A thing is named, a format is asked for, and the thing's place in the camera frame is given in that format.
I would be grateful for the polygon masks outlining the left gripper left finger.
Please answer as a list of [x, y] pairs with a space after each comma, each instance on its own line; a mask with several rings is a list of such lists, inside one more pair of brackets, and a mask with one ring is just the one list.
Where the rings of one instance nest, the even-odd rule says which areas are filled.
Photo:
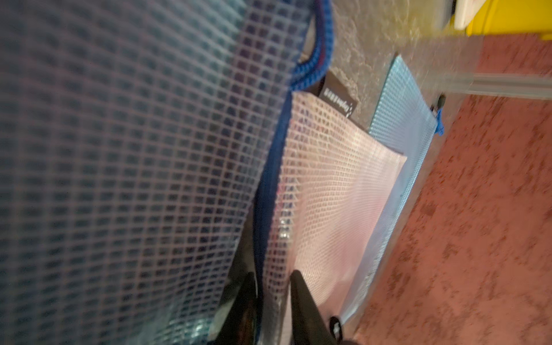
[[257, 336], [257, 281], [248, 273], [237, 293], [220, 332], [210, 344], [253, 345]]

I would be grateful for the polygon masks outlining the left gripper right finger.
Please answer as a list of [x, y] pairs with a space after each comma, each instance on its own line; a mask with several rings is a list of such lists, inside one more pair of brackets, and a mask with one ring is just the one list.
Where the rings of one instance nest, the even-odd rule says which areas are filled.
[[295, 345], [337, 344], [299, 270], [290, 275], [292, 333]]

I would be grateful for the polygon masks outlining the clear white mesh document bag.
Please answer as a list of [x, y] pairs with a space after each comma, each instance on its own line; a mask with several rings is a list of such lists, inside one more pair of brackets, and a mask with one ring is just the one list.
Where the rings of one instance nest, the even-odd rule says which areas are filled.
[[290, 276], [338, 316], [407, 158], [305, 91], [286, 97], [254, 204], [260, 344], [291, 340]]

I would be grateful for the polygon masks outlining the blue mesh document bag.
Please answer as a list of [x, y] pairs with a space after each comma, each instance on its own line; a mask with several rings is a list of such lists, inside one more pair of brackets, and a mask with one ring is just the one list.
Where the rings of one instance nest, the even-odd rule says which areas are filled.
[[368, 134], [406, 156], [349, 289], [340, 316], [347, 322], [361, 309], [398, 219], [411, 194], [438, 127], [421, 90], [401, 56], [396, 56], [385, 79]]
[[208, 341], [315, 8], [1, 3], [1, 343]]

